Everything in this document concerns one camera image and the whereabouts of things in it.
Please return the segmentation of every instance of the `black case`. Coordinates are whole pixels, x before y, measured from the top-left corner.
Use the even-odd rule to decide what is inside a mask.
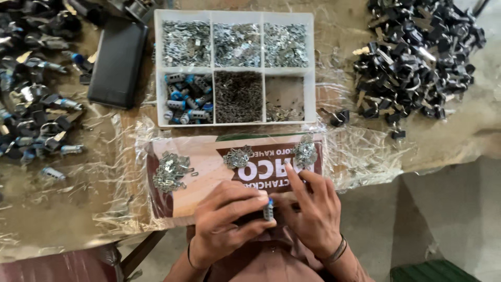
[[[101,32],[87,98],[92,103],[131,109],[148,27],[110,17]]]

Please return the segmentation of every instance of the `fingernail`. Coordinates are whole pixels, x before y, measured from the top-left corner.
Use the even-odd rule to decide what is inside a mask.
[[[266,192],[265,190],[259,190],[258,192],[259,192],[259,194],[262,195],[262,196],[259,196],[258,200],[260,200],[260,201],[268,200],[268,192]]]
[[[277,225],[277,221],[273,218],[272,220],[268,221],[268,225],[270,227],[275,227]]]

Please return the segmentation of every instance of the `hand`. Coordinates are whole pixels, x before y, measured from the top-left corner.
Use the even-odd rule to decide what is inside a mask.
[[[301,242],[318,258],[327,258],[336,251],[342,240],[339,232],[341,202],[334,184],[330,179],[307,170],[300,171],[298,175],[289,163],[286,164],[286,171],[301,212],[295,213],[280,194],[273,193],[271,198],[280,207],[287,225]],[[307,192],[300,177],[309,183],[313,195]]]
[[[262,210],[266,191],[245,187],[238,181],[222,181],[195,209],[195,236],[190,243],[190,261],[205,269],[233,253],[247,241],[275,227],[277,222],[253,220],[241,227],[232,224],[243,215]]]

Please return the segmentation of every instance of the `wrist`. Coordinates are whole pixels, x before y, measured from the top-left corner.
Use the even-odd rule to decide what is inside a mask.
[[[343,242],[343,237],[340,233],[335,234],[327,240],[316,252],[314,255],[320,259],[325,259],[331,256],[336,250],[341,247]]]
[[[195,235],[191,239],[188,248],[188,258],[191,266],[197,270],[209,268],[212,265],[212,261],[210,260],[210,256],[208,254],[209,253],[205,251],[200,238]]]

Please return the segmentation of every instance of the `pile of metal clips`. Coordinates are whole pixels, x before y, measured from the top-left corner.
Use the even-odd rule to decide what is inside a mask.
[[[301,137],[301,141],[294,145],[292,152],[296,154],[294,157],[296,167],[305,169],[314,164],[318,159],[318,154],[313,143],[313,134],[308,133]]]
[[[186,184],[180,180],[188,173],[195,171],[189,169],[189,157],[178,156],[174,153],[164,152],[159,160],[156,174],[153,176],[153,185],[158,190],[168,193],[177,191],[179,188],[186,189]]]
[[[223,162],[228,166],[229,169],[244,168],[247,166],[249,161],[249,156],[252,156],[254,152],[252,148],[248,145],[243,146],[242,149],[231,150],[222,157]]]

